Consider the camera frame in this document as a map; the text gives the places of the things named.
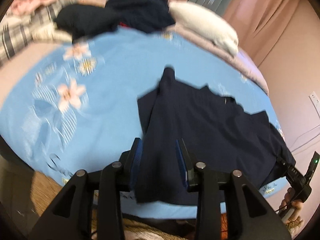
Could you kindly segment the person's right hand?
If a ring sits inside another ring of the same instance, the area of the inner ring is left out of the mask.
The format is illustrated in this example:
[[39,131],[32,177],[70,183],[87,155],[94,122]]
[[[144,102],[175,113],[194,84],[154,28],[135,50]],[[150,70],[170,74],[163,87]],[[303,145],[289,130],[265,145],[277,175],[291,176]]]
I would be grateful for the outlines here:
[[293,208],[292,215],[284,222],[284,224],[287,226],[288,229],[292,230],[298,230],[304,225],[304,220],[300,217],[300,212],[302,211],[304,203],[301,200],[291,200],[292,194],[294,190],[289,187],[287,189],[287,193],[284,195],[284,199],[281,201],[281,204],[279,206],[280,210],[286,210],[288,209],[287,205],[291,204]]

